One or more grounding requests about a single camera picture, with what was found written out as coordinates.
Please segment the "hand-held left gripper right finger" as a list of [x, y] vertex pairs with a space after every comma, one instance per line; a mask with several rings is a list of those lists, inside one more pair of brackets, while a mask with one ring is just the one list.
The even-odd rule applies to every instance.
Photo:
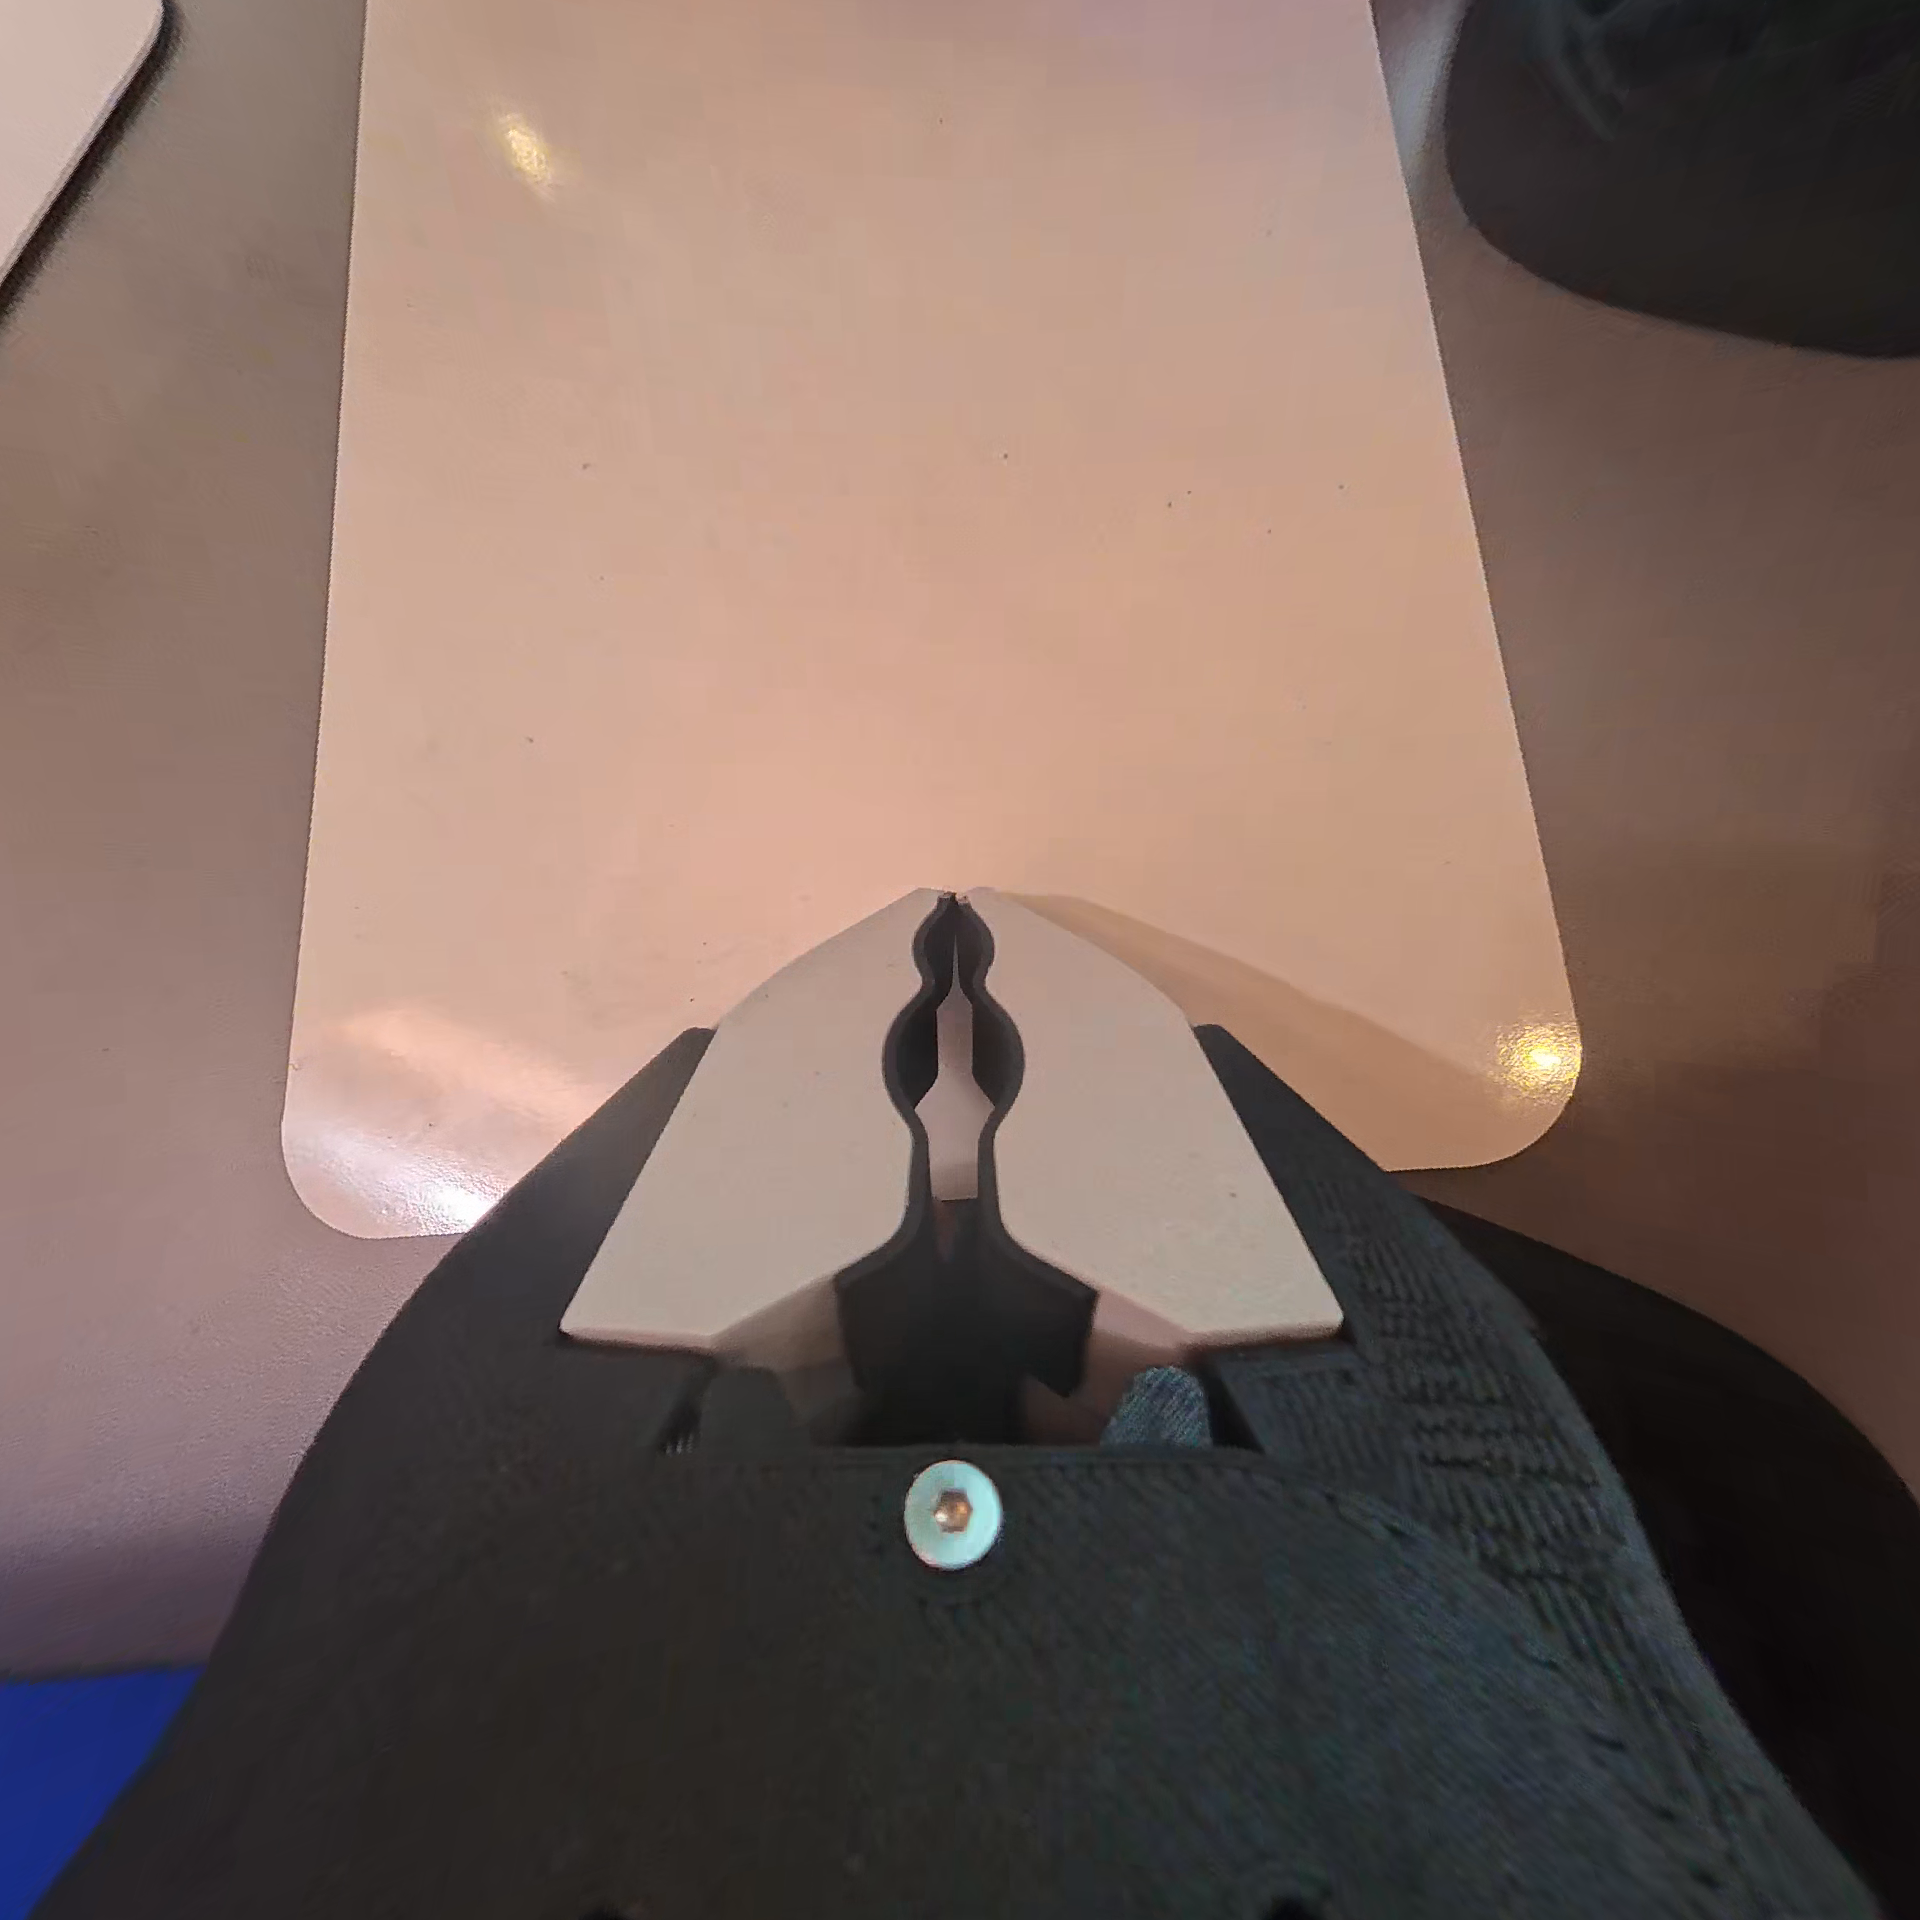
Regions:
[[1342, 1307], [1179, 1004], [1009, 894], [966, 894], [981, 1258], [1059, 1398], [1315, 1343]]

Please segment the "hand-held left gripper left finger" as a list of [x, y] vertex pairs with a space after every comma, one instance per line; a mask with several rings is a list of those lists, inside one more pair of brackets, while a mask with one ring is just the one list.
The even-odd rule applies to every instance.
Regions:
[[570, 1339], [874, 1387], [938, 1294], [918, 1102], [953, 978], [949, 894], [907, 894], [713, 1029], [565, 1309]]

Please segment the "white whiteboard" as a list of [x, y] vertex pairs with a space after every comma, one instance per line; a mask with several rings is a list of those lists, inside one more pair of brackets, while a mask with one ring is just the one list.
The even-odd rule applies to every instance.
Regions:
[[1579, 1038], [1370, 4], [367, 4], [281, 1155], [461, 1232], [916, 886], [1385, 1167]]

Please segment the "black knobbly rounded object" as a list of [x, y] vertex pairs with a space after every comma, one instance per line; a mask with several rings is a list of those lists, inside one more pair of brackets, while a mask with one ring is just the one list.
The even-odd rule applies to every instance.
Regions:
[[1541, 280], [1917, 355], [1915, 3], [1475, 3], [1442, 148], [1469, 226]]

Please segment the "white table sign stand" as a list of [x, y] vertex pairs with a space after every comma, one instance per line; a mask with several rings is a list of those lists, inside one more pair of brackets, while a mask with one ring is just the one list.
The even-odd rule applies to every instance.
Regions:
[[151, 64], [162, 3], [2, 4], [2, 279]]

